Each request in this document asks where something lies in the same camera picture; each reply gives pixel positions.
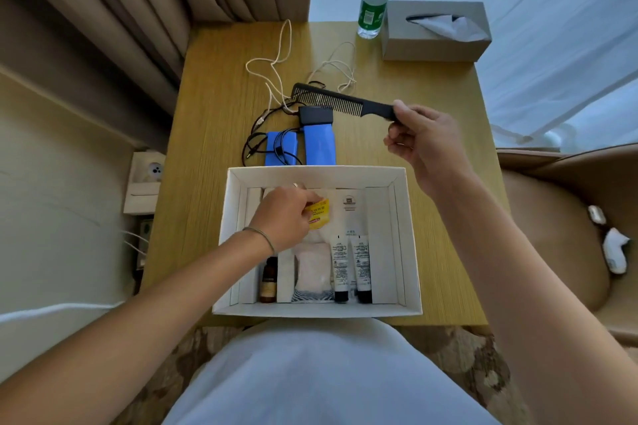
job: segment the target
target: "patterned carpet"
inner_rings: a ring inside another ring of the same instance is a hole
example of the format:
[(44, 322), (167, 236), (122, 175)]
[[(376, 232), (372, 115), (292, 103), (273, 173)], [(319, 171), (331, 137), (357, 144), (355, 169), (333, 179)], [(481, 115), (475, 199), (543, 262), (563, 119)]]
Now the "patterned carpet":
[[(502, 424), (532, 423), (492, 336), (477, 336), (460, 327), (397, 330)], [(161, 424), (197, 370), (240, 332), (205, 327), (189, 333), (113, 424)]]

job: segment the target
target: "bottle cap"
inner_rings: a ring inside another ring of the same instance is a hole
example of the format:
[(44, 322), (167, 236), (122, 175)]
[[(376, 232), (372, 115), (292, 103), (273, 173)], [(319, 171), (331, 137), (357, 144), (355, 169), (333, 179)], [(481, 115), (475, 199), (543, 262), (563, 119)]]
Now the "bottle cap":
[(358, 291), (357, 297), (361, 304), (372, 304), (372, 291)]
[(347, 302), (348, 301), (348, 292), (347, 291), (335, 291), (334, 292), (334, 302)]

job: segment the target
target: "white shirt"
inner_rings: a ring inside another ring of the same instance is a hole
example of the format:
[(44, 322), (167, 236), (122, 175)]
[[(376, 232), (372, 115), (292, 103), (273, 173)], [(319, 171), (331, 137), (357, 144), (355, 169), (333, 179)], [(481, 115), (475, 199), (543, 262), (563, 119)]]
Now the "white shirt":
[(243, 332), (164, 420), (217, 423), (498, 424), (399, 332), (369, 318), (270, 320)]

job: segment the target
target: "chair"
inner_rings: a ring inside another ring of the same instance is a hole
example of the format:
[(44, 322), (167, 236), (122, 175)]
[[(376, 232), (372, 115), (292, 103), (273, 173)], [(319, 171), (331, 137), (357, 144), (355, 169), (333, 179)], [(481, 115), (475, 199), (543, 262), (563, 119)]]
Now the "chair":
[[(498, 159), (516, 224), (611, 334), (638, 346), (638, 144), (578, 155), (499, 149)], [(607, 270), (588, 205), (633, 240), (624, 276)]]

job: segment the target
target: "table surface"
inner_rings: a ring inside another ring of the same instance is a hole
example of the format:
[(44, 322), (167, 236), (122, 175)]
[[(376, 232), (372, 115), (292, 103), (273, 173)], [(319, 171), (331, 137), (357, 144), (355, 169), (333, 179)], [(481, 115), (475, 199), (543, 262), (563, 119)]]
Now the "table surface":
[[(274, 58), (281, 23), (200, 26), (193, 31), (186, 55), (177, 110), (168, 145), (149, 256), (142, 288), (158, 282), (218, 244), (227, 168), (241, 166), (241, 148), (251, 124), (265, 109), (263, 80), (249, 75), (244, 64), (254, 57)], [(356, 45), (354, 95), (383, 103), (402, 99), (453, 115), (475, 171), (497, 199), (507, 205), (479, 80), (471, 63), (383, 61), (380, 38), (356, 36), (357, 24), (319, 22), (292, 24), (290, 58), (277, 65), (286, 94), (344, 41)], [(284, 50), (288, 37), (284, 36)], [(336, 58), (350, 62), (353, 48), (342, 45)], [(253, 70), (272, 74), (267, 62)], [(314, 79), (335, 90), (345, 81), (328, 67)], [(263, 128), (297, 126), (296, 117), (273, 115)], [(390, 155), (382, 139), (387, 121), (334, 113), (337, 163), (340, 165), (406, 166)], [(261, 155), (249, 164), (263, 164)], [(423, 315), (384, 319), (394, 325), (479, 325), (485, 316), (450, 242), (434, 203), (408, 170), (410, 202), (419, 260)], [(203, 325), (248, 325), (254, 318), (215, 316)]]

